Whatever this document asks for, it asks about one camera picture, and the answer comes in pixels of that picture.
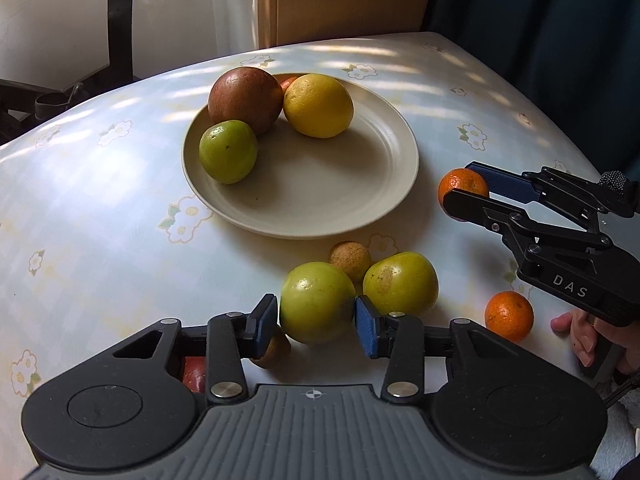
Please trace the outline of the person right hand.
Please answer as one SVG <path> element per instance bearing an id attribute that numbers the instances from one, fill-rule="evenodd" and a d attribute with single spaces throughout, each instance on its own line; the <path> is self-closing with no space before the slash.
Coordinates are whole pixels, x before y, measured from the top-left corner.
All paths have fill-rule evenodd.
<path id="1" fill-rule="evenodd" d="M 599 339 L 605 338 L 625 349 L 617 361 L 617 370 L 629 375 L 639 369 L 640 364 L 640 327 L 638 323 L 627 327 L 615 327 L 594 318 L 587 320 L 588 314 L 580 309 L 565 312 L 552 318 L 550 327 L 555 333 L 568 333 L 574 355 L 583 366 L 593 364 L 596 358 L 596 345 Z"/>

